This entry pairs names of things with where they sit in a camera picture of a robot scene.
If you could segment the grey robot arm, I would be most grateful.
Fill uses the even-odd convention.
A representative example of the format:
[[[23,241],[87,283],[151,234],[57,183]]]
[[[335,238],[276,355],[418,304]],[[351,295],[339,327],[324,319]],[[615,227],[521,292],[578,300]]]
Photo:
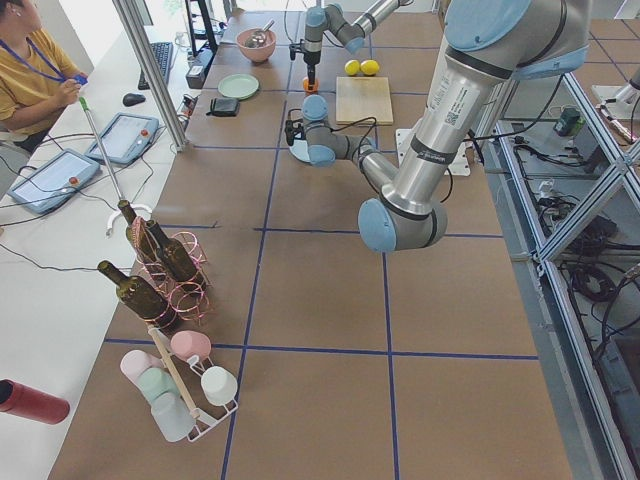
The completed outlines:
[[[314,6],[305,15],[304,36],[297,43],[289,45],[290,59],[295,60],[300,54],[307,67],[307,83],[305,89],[313,92],[318,86],[316,66],[320,63],[323,38],[326,32],[351,54],[364,46],[365,38],[395,10],[410,4],[403,0],[377,1],[362,13],[353,23],[349,23],[338,4],[325,7]]]
[[[493,88],[508,80],[571,72],[587,56],[589,1],[452,1],[423,116],[399,166],[366,138],[339,134],[325,99],[304,100],[309,160],[352,161],[376,191],[359,210],[364,243],[375,252],[419,249],[439,241],[447,215],[433,195]]]

